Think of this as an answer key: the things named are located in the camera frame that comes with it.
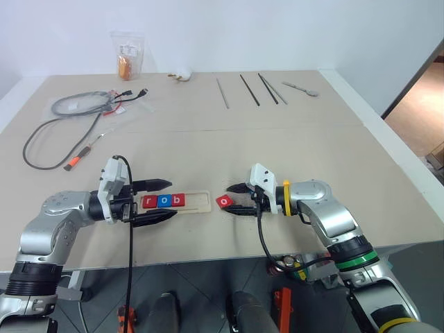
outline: beige table surface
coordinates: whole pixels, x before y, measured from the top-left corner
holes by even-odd
[[[256,73],[245,73],[257,107],[239,73],[195,74],[177,83],[164,74],[122,82],[114,75],[54,76],[32,95],[0,135],[3,212],[0,271],[10,271],[24,226],[45,198],[61,190],[94,190],[100,170],[114,154],[125,155],[133,178],[164,178],[168,193],[206,189],[212,212],[186,214],[135,229],[135,264],[263,255],[256,221],[220,211],[214,198],[245,180],[252,164],[272,170],[279,182],[310,178],[328,182],[354,214],[374,246],[443,239],[444,225],[418,190],[317,71],[264,72],[288,105],[274,104]],[[219,78],[230,104],[226,110]],[[281,81],[315,89],[313,99]],[[100,120],[99,133],[124,122],[97,142],[72,172],[37,171],[22,160],[22,146],[54,99],[92,90],[149,88],[148,98],[127,107],[122,118]],[[57,162],[89,126],[91,118],[66,120],[40,135],[29,154],[35,163]],[[264,217],[272,253],[322,249],[297,217]],[[126,266],[128,225],[98,222],[83,228],[66,268]]]

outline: black stick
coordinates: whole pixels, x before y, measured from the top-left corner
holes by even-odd
[[[270,88],[268,88],[268,85],[266,84],[264,78],[262,77],[261,74],[257,73],[257,75],[259,75],[259,77],[262,80],[262,83],[264,84],[265,88],[268,90],[268,92],[270,93],[271,97],[273,97],[273,100],[275,101],[276,104],[279,104],[278,100],[275,98],[275,95],[273,95],[273,93],[271,92]]]
[[[256,96],[253,94],[253,92],[251,91],[250,87],[248,86],[248,83],[245,81],[244,77],[242,76],[242,74],[240,74],[242,81],[245,83],[245,86],[247,87],[248,91],[250,92],[252,98],[255,100],[257,106],[260,106],[259,101],[256,99]]]

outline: white wall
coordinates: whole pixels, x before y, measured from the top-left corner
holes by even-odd
[[[337,68],[382,113],[442,39],[443,11],[443,0],[3,0],[0,61],[19,76],[112,73],[109,31],[137,30],[144,71]]]
[[[0,100],[21,78],[17,71],[0,64]]]

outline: green ring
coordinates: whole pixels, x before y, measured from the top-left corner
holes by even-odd
[[[358,257],[356,259],[349,260],[347,262],[338,262],[336,263],[336,267],[338,269],[345,269],[350,268],[353,266],[361,265],[366,262],[369,262],[372,259],[375,259],[377,257],[377,253],[373,250],[370,253],[367,253],[366,255],[363,255],[362,257]]]

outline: white object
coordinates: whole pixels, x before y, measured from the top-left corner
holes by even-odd
[[[270,210],[272,214],[278,213],[278,207],[276,205],[276,178],[275,174],[268,170],[262,164],[256,163],[251,167],[250,177],[247,180],[247,186],[251,189],[255,189],[255,186],[259,186],[264,190],[266,196],[270,200]]]
[[[188,67],[179,68],[169,76],[175,78],[177,81],[188,81],[191,78],[193,71]]]
[[[72,274],[62,275],[62,278],[69,278],[68,287],[57,286],[57,296],[61,300],[77,300],[82,299],[83,291],[82,283],[86,271],[73,271]]]
[[[121,113],[124,113],[124,112],[126,112],[126,109],[123,106],[120,106],[120,108],[118,108],[116,110],[116,114],[121,114]]]
[[[128,167],[119,160],[110,158],[102,171],[99,192],[97,193],[97,198],[102,206],[103,217],[110,224],[117,222],[112,218],[110,200],[116,194],[119,194],[127,178]]]

